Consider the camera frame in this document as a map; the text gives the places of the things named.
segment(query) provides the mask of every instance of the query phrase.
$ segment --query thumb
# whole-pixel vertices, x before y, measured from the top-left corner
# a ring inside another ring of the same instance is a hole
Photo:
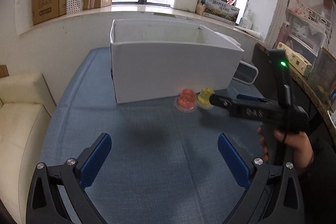
[[[305,142],[303,140],[305,136],[306,134],[304,132],[300,132],[299,134],[288,133],[285,138],[285,134],[283,132],[274,130],[274,137],[279,142],[283,142],[285,138],[284,144],[297,150],[300,150],[302,146],[304,146]]]

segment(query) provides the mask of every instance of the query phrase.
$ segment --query red jelly cup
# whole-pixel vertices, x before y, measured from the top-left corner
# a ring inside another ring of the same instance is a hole
[[[175,106],[183,112],[191,112],[196,109],[196,93],[193,90],[182,90],[175,100]]]

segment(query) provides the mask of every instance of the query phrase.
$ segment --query open white box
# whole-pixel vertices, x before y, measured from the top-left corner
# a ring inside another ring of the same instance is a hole
[[[110,33],[117,103],[228,87],[244,51],[203,25],[114,20]]]

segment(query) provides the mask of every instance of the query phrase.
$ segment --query table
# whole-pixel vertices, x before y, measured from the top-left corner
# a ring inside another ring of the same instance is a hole
[[[264,46],[261,45],[260,43],[256,44],[257,47],[262,50],[265,54],[268,54],[268,49]],[[297,69],[295,69],[291,64],[289,64],[289,69],[290,69],[290,75],[294,82],[301,88],[301,90],[307,95],[309,100],[313,103],[315,108],[318,111],[318,115],[315,115],[310,124],[321,124],[323,121],[326,125],[326,127],[329,130],[329,133],[336,144],[336,129],[333,126],[332,121],[330,120],[327,110],[331,111],[330,106],[326,105],[325,103],[321,102],[321,100],[318,98],[316,93],[312,90],[312,88],[309,86],[307,83],[307,78],[302,76]]]
[[[218,136],[225,131],[252,157],[261,157],[260,123],[229,118],[221,108],[183,113],[173,97],[117,105],[110,66],[110,48],[85,58],[51,118],[41,161],[63,164],[108,133],[112,150],[85,190],[107,223],[222,223],[244,188],[218,151]],[[238,93],[261,96],[253,85],[235,80],[218,91],[232,98]],[[265,191],[250,223],[267,198]]]

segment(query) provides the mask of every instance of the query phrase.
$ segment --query leather couch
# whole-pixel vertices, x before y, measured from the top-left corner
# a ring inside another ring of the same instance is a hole
[[[17,224],[26,223],[29,187],[54,110],[42,74],[0,79],[0,200]]]

